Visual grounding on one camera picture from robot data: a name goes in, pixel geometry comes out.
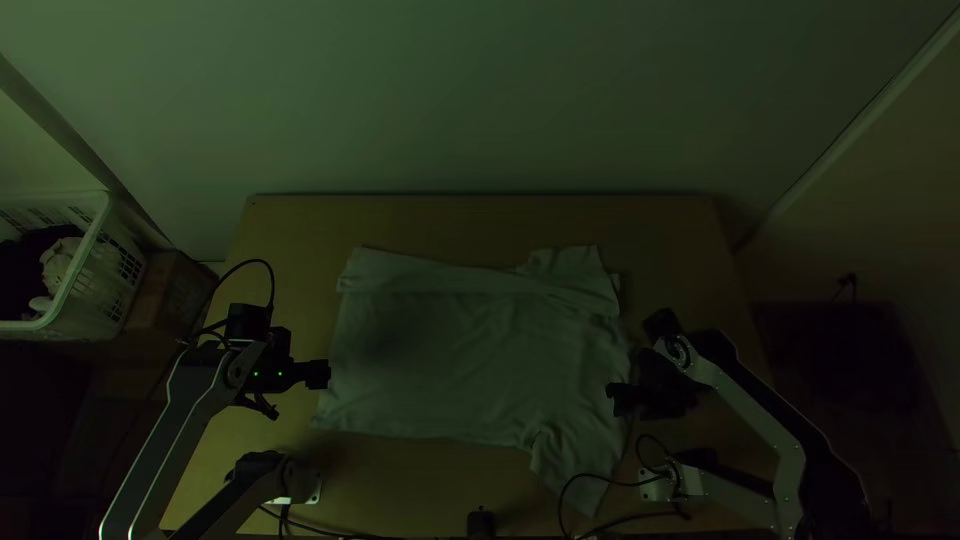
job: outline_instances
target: laundry basket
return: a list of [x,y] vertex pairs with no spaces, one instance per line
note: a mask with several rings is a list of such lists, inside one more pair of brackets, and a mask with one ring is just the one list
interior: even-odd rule
[[0,198],[0,241],[55,225],[84,231],[49,310],[32,321],[0,321],[0,339],[95,341],[117,335],[146,259],[105,191]]

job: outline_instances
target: gray wall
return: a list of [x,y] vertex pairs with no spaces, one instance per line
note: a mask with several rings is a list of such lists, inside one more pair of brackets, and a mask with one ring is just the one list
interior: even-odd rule
[[5,0],[0,52],[200,259],[271,192],[707,192],[737,234],[955,4]]
[[895,303],[954,446],[960,445],[957,96],[960,37],[737,255],[751,300],[822,302],[838,276],[855,271],[862,298]]

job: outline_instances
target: white cloth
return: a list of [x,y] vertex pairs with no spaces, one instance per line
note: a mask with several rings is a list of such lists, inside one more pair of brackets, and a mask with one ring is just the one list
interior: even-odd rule
[[[519,448],[556,492],[609,476],[626,425],[604,387],[629,372],[614,285],[595,246],[537,250],[515,270],[358,248],[313,424]],[[566,501],[594,515],[606,488],[584,479]]]

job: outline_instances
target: black cable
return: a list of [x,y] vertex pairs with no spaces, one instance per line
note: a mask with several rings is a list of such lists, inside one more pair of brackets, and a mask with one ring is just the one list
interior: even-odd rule
[[[213,289],[207,294],[203,303],[200,304],[200,313],[197,314],[197,318],[193,321],[193,324],[190,325],[191,331],[193,330],[193,328],[196,328],[198,324],[200,324],[201,317],[203,317],[205,314],[205,308],[207,307],[207,304],[209,304],[210,301],[213,299],[213,295],[217,292],[217,289],[220,288],[220,285],[223,285],[223,282],[226,281],[228,277],[233,275],[234,272],[236,272],[237,270],[239,270],[240,268],[243,268],[248,264],[253,264],[253,263],[259,263],[264,265],[267,268],[267,272],[270,274],[270,299],[267,303],[267,309],[270,311],[273,311],[273,300],[277,290],[277,282],[276,282],[276,277],[274,276],[274,273],[273,273],[273,267],[270,266],[270,263],[268,263],[263,259],[247,259],[245,261],[241,261],[240,263],[237,263],[236,265],[234,265],[233,268],[231,268],[230,270],[227,270],[226,273],[224,273],[223,276],[220,277],[219,280],[217,280],[217,284],[214,285]],[[104,471],[103,476],[100,478],[100,482],[97,485],[97,491],[95,493],[95,496],[99,496],[100,493],[103,492],[103,489],[106,487],[107,479],[110,477],[110,472],[113,470],[112,465],[114,462],[116,462],[117,456],[120,455],[120,451],[123,449],[124,443],[126,443],[127,439],[130,437],[130,433],[133,431],[133,428],[137,425],[137,422],[139,422],[140,419],[143,417],[143,415],[146,413],[147,408],[150,405],[151,396],[153,396],[153,394],[157,391],[157,388],[159,388],[160,385],[163,384],[163,382],[167,379],[167,375],[173,369],[173,366],[177,363],[177,360],[180,358],[180,356],[185,351],[192,348],[191,343],[193,343],[193,341],[200,335],[208,334],[208,335],[213,335],[214,337],[217,337],[220,340],[220,342],[224,344],[224,347],[226,347],[227,350],[230,349],[227,340],[221,334],[213,332],[215,328],[219,328],[220,326],[223,326],[226,323],[227,323],[227,319],[224,319],[223,321],[221,321],[221,323],[218,323],[219,326],[213,326],[212,328],[210,327],[203,328],[199,332],[193,333],[188,337],[179,340],[181,343],[181,346],[177,348],[174,354],[163,366],[163,370],[160,372],[160,376],[157,377],[156,380],[150,385],[150,390],[147,391],[146,396],[144,397],[144,403],[140,406],[140,409],[133,416],[133,419],[130,421],[129,425],[127,425],[127,428],[124,430],[123,435],[120,436],[120,440],[117,442],[117,444],[114,446],[113,450],[111,451],[110,459],[107,461],[107,469],[106,471]]]
[[[662,467],[651,467],[651,466],[643,459],[643,454],[641,454],[641,452],[640,452],[640,444],[643,443],[644,441],[650,441],[650,442],[652,442],[654,445],[656,445],[658,448],[660,448],[660,450],[663,451],[665,457],[664,457],[664,464],[663,464]],[[563,538],[564,538],[564,539],[571,539],[571,540],[572,540],[572,538],[573,538],[572,536],[570,536],[570,533],[567,532],[566,527],[563,525],[563,500],[564,500],[564,495],[566,495],[567,488],[570,487],[570,484],[572,484],[573,481],[576,480],[576,479],[578,479],[578,478],[594,478],[594,479],[596,479],[596,480],[602,480],[602,481],[604,481],[604,482],[607,482],[608,484],[611,484],[611,485],[614,485],[614,486],[620,486],[620,487],[640,487],[640,486],[643,486],[643,485],[646,485],[646,484],[650,484],[650,483],[652,483],[652,482],[657,482],[657,481],[659,481],[659,480],[661,480],[661,479],[663,479],[663,478],[671,479],[670,472],[672,472],[672,473],[673,473],[672,480],[674,481],[674,488],[673,488],[672,498],[676,499],[676,498],[679,498],[679,497],[681,497],[681,496],[683,495],[683,493],[680,492],[680,470],[677,468],[676,463],[674,463],[674,462],[670,459],[673,454],[670,453],[670,450],[667,448],[667,445],[663,444],[663,442],[661,442],[660,439],[654,437],[653,435],[651,435],[651,434],[649,434],[649,433],[641,433],[641,434],[637,435],[637,439],[636,439],[636,440],[634,441],[634,443],[633,443],[633,452],[634,452],[634,454],[637,455],[637,460],[640,462],[640,466],[643,467],[644,469],[647,469],[648,471],[651,471],[652,473],[654,473],[655,476],[653,476],[653,477],[651,477],[651,478],[647,478],[647,479],[645,479],[645,480],[640,480],[640,481],[638,481],[638,482],[620,482],[620,481],[613,480],[613,479],[611,479],[611,478],[606,478],[606,477],[603,477],[603,476],[600,476],[600,475],[597,475],[597,474],[592,474],[592,473],[580,473],[580,474],[576,474],[576,475],[574,475],[573,477],[571,477],[571,478],[570,478],[569,480],[567,480],[567,482],[563,485],[563,488],[560,490],[560,498],[559,498],[558,501],[557,501],[557,523],[560,525],[560,532],[563,534]],[[674,509],[673,509],[673,510],[670,510],[670,511],[647,512],[647,513],[642,513],[642,514],[631,514],[631,515],[629,515],[629,516],[625,516],[625,517],[622,517],[622,518],[615,519],[615,520],[613,520],[613,521],[610,521],[610,522],[608,522],[608,523],[604,523],[604,524],[602,524],[602,525],[598,525],[597,527],[594,527],[593,529],[590,529],[588,532],[586,532],[586,533],[584,533],[584,534],[581,534],[581,535],[579,536],[579,538],[584,538],[584,537],[592,536],[592,535],[594,535],[594,534],[596,534],[596,533],[599,533],[599,532],[602,532],[602,531],[604,531],[604,530],[606,530],[606,529],[609,529],[610,527],[615,527],[615,526],[620,525],[620,524],[622,524],[622,523],[626,523],[626,522],[628,522],[628,521],[636,521],[636,520],[639,520],[639,519],[654,518],[654,517],[663,517],[663,516],[679,516],[679,517],[682,517],[682,518],[684,518],[684,519],[690,519],[690,516],[680,508],[679,503],[676,503],[676,502],[675,502],[675,503],[673,503],[673,506],[674,506]]]
[[198,335],[198,336],[213,336],[213,337],[217,338],[217,340],[220,342],[221,345],[223,345],[223,349],[224,349],[224,350],[226,350],[226,351],[229,351],[229,350],[230,350],[230,342],[227,341],[227,338],[223,337],[223,334],[221,334],[220,332],[214,332],[213,330],[207,330],[207,331],[205,331],[205,332],[200,332],[200,333],[197,334],[197,335]]
[[[234,265],[233,268],[231,268],[230,270],[227,270],[227,271],[223,274],[223,276],[220,277],[220,280],[217,281],[217,284],[216,284],[216,286],[214,286],[213,290],[210,291],[209,294],[207,294],[207,297],[204,299],[203,304],[201,304],[201,305],[206,306],[207,304],[209,304],[210,301],[213,300],[213,295],[217,292],[217,289],[220,288],[220,285],[223,285],[223,282],[226,281],[227,278],[229,278],[230,276],[232,276],[234,272],[236,272],[237,270],[243,268],[244,266],[246,266],[246,265],[248,265],[248,264],[255,264],[255,263],[262,264],[262,265],[267,269],[267,272],[270,274],[270,298],[267,300],[267,306],[266,306],[266,308],[267,308],[267,311],[268,311],[268,312],[272,313],[272,312],[273,312],[273,300],[274,300],[274,297],[276,296],[276,293],[277,293],[277,281],[276,281],[276,276],[275,276],[274,273],[273,273],[273,267],[270,266],[270,263],[268,263],[267,261],[265,261],[265,260],[263,260],[263,259],[247,259],[247,260],[245,260],[245,261],[241,261],[241,262],[237,263],[237,264]],[[215,323],[213,323],[213,324],[211,324],[211,325],[209,325],[209,326],[205,326],[205,327],[201,328],[201,329],[198,330],[192,337],[197,337],[198,335],[200,335],[200,334],[203,333],[203,332],[209,332],[209,331],[211,331],[211,330],[216,330],[217,328],[220,328],[221,326],[226,325],[228,322],[230,322],[230,318],[229,318],[229,317],[227,317],[227,318],[225,318],[225,319],[222,319],[222,320],[220,320],[220,321],[217,321],[217,322],[215,322]]]
[[[649,464],[647,464],[646,461],[644,461],[643,454],[640,453],[640,443],[642,443],[643,441],[652,442],[654,445],[660,448],[660,450],[663,452],[664,460],[663,460],[662,467],[651,467]],[[670,479],[669,473],[672,472],[673,478],[675,479],[675,482],[673,484],[673,498],[676,499],[681,495],[683,495],[680,492],[680,469],[677,467],[677,464],[674,462],[674,460],[671,459],[673,454],[670,453],[670,450],[667,449],[667,445],[663,444],[663,442],[661,442],[660,439],[654,437],[649,433],[641,433],[637,435],[637,440],[634,441],[633,443],[633,453],[636,454],[637,461],[640,462],[641,467],[643,467],[644,469],[647,469],[648,471],[653,472],[654,474],[656,474],[657,476],[660,476],[661,478]]]
[[273,516],[274,519],[280,520],[280,523],[286,523],[287,525],[290,525],[291,527],[296,527],[296,528],[298,528],[298,529],[303,529],[303,530],[305,530],[305,531],[312,532],[312,533],[314,533],[314,534],[319,534],[319,535],[322,535],[322,536],[333,536],[333,537],[336,537],[336,538],[342,538],[343,540],[401,540],[401,539],[399,539],[399,538],[393,538],[393,537],[389,537],[389,536],[377,536],[377,535],[375,535],[375,534],[338,533],[338,532],[332,532],[332,531],[325,531],[325,530],[323,530],[323,529],[318,529],[318,528],[316,528],[316,527],[312,527],[312,526],[310,526],[310,525],[304,525],[303,523],[299,523],[299,522],[297,522],[297,521],[294,521],[294,520],[290,519],[289,514],[288,514],[288,516],[287,516],[286,518],[284,518],[282,515],[277,514],[276,512],[272,512],[272,511],[270,511],[270,510],[267,510],[267,508],[266,508],[265,506],[263,506],[263,505],[260,505],[260,506],[258,506],[257,508],[260,509],[262,512],[265,512],[265,513],[269,514],[270,516]]
[[277,538],[283,540],[283,525],[290,519],[290,505],[280,508],[280,519],[277,520]]
[[662,512],[646,512],[646,513],[643,513],[643,514],[631,514],[631,515],[629,515],[629,516],[624,516],[624,517],[622,517],[622,518],[617,518],[617,519],[615,519],[615,520],[613,520],[613,521],[608,521],[607,523],[604,523],[604,524],[602,524],[602,525],[597,525],[596,527],[590,529],[589,531],[581,534],[581,535],[579,536],[579,538],[587,538],[587,537],[590,537],[590,536],[594,536],[594,535],[596,535],[596,534],[599,534],[599,533],[602,533],[602,532],[606,531],[607,529],[610,529],[610,528],[612,528],[612,527],[616,527],[617,525],[622,525],[622,524],[627,523],[627,522],[630,522],[630,521],[638,521],[638,520],[641,520],[641,519],[655,518],[655,517],[666,517],[666,516],[680,516],[680,517],[686,517],[687,519],[689,519],[685,513],[681,512],[681,511],[679,511],[679,510],[667,510],[667,511],[662,511]]
[[560,532],[563,534],[563,538],[566,538],[566,539],[572,539],[573,537],[570,536],[570,533],[567,532],[567,528],[563,526],[563,498],[564,498],[564,495],[566,495],[567,488],[570,487],[570,484],[572,484],[574,480],[577,480],[580,478],[593,478],[594,480],[602,480],[608,484],[611,484],[614,486],[620,486],[620,487],[640,487],[640,486],[649,484],[651,482],[657,482],[660,480],[659,476],[655,476],[653,478],[648,478],[646,480],[640,480],[639,482],[620,482],[618,480],[614,480],[612,478],[607,478],[605,476],[600,476],[599,474],[593,474],[593,473],[579,473],[571,476],[570,479],[567,480],[565,484],[563,484],[563,488],[560,489],[560,497],[557,499],[557,523],[560,525]]

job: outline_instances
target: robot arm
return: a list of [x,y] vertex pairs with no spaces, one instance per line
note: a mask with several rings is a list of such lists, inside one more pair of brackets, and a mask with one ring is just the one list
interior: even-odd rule
[[[288,330],[268,328],[269,320],[261,320],[268,316],[262,308],[246,310],[262,324],[250,324],[242,306],[232,306],[235,311],[240,315],[228,324],[223,343],[208,341],[177,359],[167,381],[167,405],[100,524],[101,540],[166,538],[160,518],[217,413],[241,406],[274,420],[278,413],[263,394],[283,392],[300,381],[308,388],[327,387],[326,360],[295,363],[289,356]],[[230,538],[264,502],[318,500],[316,475],[275,452],[243,456],[228,480],[174,538]]]
[[860,478],[834,454],[823,433],[738,360],[722,332],[684,334],[669,310],[648,319],[644,328],[654,343],[638,357],[641,381],[648,380],[640,387],[608,387],[619,412],[639,405],[646,406],[642,412],[647,418],[679,416],[695,405],[695,393],[713,391],[780,458],[769,482],[723,466],[710,449],[677,453],[672,470],[679,478],[641,471],[663,477],[639,488],[647,500],[677,502],[677,493],[684,500],[710,497],[784,540],[869,536],[870,512]]

